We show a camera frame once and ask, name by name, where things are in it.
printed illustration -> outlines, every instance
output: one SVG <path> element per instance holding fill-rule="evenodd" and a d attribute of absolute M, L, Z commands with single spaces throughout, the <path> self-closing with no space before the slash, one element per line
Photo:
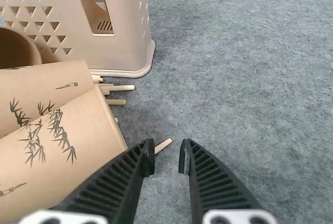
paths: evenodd
<path fill-rule="evenodd" d="M 36 124 L 28 124 L 27 131 L 28 137 L 26 139 L 18 140 L 20 142 L 26 142 L 25 150 L 28 150 L 26 154 L 28 154 L 28 159 L 25 163 L 30 162 L 30 167 L 32 167 L 32 163 L 38 155 L 38 161 L 42 163 L 45 162 L 45 152 L 44 147 L 41 145 L 40 138 L 38 136 L 39 131 L 42 128 L 42 120 L 39 120 Z"/>
<path fill-rule="evenodd" d="M 72 82 L 72 83 L 68 83 L 64 86 L 58 87 L 58 88 L 56 88 L 56 90 L 61 90 L 61 89 L 69 88 L 69 87 L 77 87 L 77 86 L 79 86 L 79 84 L 77 82 Z"/>
<path fill-rule="evenodd" d="M 18 107 L 20 101 L 15 102 L 15 97 L 12 101 L 9 102 L 10 112 L 14 113 L 16 117 L 17 124 L 20 127 L 26 126 L 29 121 L 30 117 L 25 117 L 25 113 L 23 112 L 22 108 Z"/>
<path fill-rule="evenodd" d="M 75 148 L 70 145 L 70 142 L 67 138 L 67 132 L 60 125 L 62 119 L 63 112 L 61 112 L 60 108 L 53 110 L 49 113 L 49 130 L 50 133 L 54 136 L 54 142 L 59 142 L 58 146 L 60 146 L 63 153 L 68 152 L 67 160 L 71 159 L 72 164 L 74 159 L 76 160 Z"/>
<path fill-rule="evenodd" d="M 0 197 L 6 196 L 7 194 L 10 194 L 12 192 L 14 192 L 16 189 L 22 187 L 26 185 L 26 183 L 22 183 L 22 184 L 18 184 L 17 186 L 13 186 L 10 189 L 6 189 L 6 190 L 0 190 Z"/>
<path fill-rule="evenodd" d="M 39 102 L 38 103 L 38 111 L 39 111 L 39 114 L 41 116 L 45 115 L 45 114 L 48 114 L 52 111 L 52 108 L 54 107 L 54 103 L 51 105 L 51 100 L 48 102 L 48 105 L 47 106 L 44 106 L 44 104 L 42 104 L 42 102 Z"/>

beige cup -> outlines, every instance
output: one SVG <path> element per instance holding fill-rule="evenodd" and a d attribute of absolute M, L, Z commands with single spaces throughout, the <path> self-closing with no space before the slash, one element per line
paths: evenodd
<path fill-rule="evenodd" d="M 41 54 L 31 39 L 0 26 L 0 69 L 42 64 Z"/>

beige plastic basket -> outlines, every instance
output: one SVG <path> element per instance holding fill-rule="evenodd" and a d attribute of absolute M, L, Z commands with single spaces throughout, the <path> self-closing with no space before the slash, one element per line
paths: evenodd
<path fill-rule="evenodd" d="M 148 0 L 0 0 L 0 13 L 43 63 L 83 58 L 93 74 L 132 78 L 150 70 Z"/>

wooden dowel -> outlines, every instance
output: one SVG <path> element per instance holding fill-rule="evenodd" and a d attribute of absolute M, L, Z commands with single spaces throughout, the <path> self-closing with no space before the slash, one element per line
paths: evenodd
<path fill-rule="evenodd" d="M 94 83 L 100 83 L 100 82 L 103 82 L 103 78 L 96 78 L 96 79 L 93 79 L 93 82 L 94 82 Z"/>
<path fill-rule="evenodd" d="M 102 90 L 109 90 L 109 91 L 127 91 L 127 90 L 134 90 L 134 85 L 117 85 L 117 86 L 103 86 Z"/>
<path fill-rule="evenodd" d="M 109 90 L 102 90 L 102 92 L 103 92 L 103 95 L 109 95 L 110 94 Z"/>
<path fill-rule="evenodd" d="M 106 99 L 107 104 L 109 105 L 125 105 L 126 100 L 124 99 Z"/>
<path fill-rule="evenodd" d="M 164 142 L 161 142 L 155 147 L 155 155 L 159 153 L 161 150 L 165 149 L 167 146 L 169 146 L 172 143 L 172 139 L 166 139 Z"/>
<path fill-rule="evenodd" d="M 99 86 L 105 87 L 105 86 L 114 86 L 113 83 L 100 83 Z"/>

carpet floor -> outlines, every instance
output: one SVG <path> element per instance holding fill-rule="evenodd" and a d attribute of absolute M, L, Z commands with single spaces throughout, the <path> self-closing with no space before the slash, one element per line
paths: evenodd
<path fill-rule="evenodd" d="M 333 0 L 149 0 L 152 70 L 113 93 L 128 145 L 173 144 L 136 224 L 190 223 L 182 139 L 224 162 L 279 223 L 333 223 Z"/>

